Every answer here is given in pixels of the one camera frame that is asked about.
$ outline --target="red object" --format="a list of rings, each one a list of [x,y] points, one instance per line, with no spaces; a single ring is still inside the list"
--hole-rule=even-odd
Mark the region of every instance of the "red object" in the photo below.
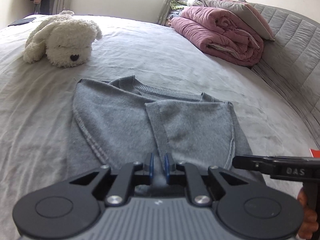
[[[310,152],[314,158],[320,158],[320,151],[319,150],[310,149]]]

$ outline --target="gray upholstered headboard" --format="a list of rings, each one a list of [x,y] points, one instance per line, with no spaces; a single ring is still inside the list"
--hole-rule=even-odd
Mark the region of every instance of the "gray upholstered headboard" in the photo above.
[[[320,23],[285,9],[252,5],[275,34],[275,41],[265,41],[252,70],[296,110],[320,147]]]

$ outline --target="rolled blanket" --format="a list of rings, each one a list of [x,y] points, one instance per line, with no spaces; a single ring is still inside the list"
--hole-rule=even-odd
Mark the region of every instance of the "rolled blanket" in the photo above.
[[[263,40],[238,16],[221,8],[188,7],[171,26],[202,52],[241,66],[258,63]]]

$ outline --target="white plush dog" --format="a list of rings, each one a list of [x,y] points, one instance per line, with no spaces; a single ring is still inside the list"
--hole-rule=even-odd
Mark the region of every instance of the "white plush dog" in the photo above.
[[[94,21],[75,19],[71,11],[63,11],[45,19],[27,39],[23,60],[38,61],[47,54],[57,67],[74,67],[87,61],[91,44],[102,33]]]

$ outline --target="bed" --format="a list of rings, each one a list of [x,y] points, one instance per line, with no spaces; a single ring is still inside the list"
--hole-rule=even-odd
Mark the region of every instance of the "bed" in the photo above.
[[[263,80],[262,68],[252,71],[203,54],[172,28],[75,17],[94,20],[103,32],[103,39],[93,43],[90,60],[75,68],[56,68],[46,57],[23,62],[25,41],[41,18],[0,31],[0,240],[19,237],[11,212],[20,197],[66,177],[71,103],[81,78],[113,80],[134,74],[144,84],[193,94],[204,91],[231,101],[255,155],[310,156],[309,149],[317,149],[290,102]],[[265,179],[294,196],[301,187]]]

